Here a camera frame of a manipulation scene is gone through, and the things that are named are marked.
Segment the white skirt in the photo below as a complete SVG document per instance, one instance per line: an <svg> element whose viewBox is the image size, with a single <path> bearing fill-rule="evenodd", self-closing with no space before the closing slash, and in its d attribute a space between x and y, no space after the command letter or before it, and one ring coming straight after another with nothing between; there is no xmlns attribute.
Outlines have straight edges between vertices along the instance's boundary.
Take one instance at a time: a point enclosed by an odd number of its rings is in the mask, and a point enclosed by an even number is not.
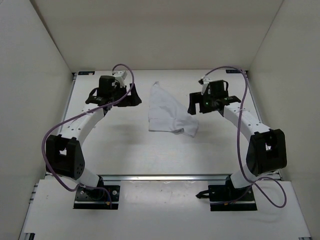
<svg viewBox="0 0 320 240"><path fill-rule="evenodd" d="M187 108L164 90L156 81L149 94L148 130L195 137L199 121L187 112Z"/></svg>

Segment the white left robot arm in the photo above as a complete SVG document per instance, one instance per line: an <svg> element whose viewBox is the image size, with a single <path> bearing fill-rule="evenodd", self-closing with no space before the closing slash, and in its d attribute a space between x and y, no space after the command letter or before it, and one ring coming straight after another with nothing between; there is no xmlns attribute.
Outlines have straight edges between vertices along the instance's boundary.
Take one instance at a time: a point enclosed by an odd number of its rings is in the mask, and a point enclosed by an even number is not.
<svg viewBox="0 0 320 240"><path fill-rule="evenodd" d="M101 177L86 167L82 145L112 107L135 107L142 103L134 83L126 86L126 76L124 70L100 76L98 87L89 93L80 117L71 120L59 134L51 134L45 141L47 171L86 187L93 199L101 198L105 187Z"/></svg>

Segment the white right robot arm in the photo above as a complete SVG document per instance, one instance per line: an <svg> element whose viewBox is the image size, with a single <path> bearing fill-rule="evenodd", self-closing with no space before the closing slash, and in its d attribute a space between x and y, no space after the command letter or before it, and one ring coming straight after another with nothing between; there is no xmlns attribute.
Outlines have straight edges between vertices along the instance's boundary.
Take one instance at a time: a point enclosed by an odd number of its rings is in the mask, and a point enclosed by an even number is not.
<svg viewBox="0 0 320 240"><path fill-rule="evenodd" d="M199 80L201 113L218 111L225 119L237 127L237 134L248 141L245 164L230 176L230 184L224 187L224 195L229 200L236 200L245 188L266 173L283 169L287 166L285 134L280 129L271 129L261 123L243 106L243 101L236 96L229 96L229 83L224 80Z"/></svg>

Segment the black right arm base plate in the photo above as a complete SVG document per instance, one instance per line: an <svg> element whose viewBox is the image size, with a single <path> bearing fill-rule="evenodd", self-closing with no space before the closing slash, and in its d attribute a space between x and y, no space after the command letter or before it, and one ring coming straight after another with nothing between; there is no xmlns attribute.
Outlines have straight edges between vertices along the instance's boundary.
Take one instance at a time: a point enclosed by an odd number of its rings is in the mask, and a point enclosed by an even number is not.
<svg viewBox="0 0 320 240"><path fill-rule="evenodd" d="M226 185L208 185L207 190L195 195L198 199L209 199L211 212L257 211L257 204L251 186L231 188Z"/></svg>

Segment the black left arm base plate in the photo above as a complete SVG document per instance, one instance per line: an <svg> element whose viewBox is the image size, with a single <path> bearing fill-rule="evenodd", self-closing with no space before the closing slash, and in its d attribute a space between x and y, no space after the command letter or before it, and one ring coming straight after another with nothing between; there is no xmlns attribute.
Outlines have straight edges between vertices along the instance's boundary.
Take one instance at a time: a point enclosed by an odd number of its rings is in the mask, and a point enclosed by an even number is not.
<svg viewBox="0 0 320 240"><path fill-rule="evenodd" d="M77 210L117 210L119 207L120 185L105 185L104 190L79 187L75 193L73 208Z"/></svg>

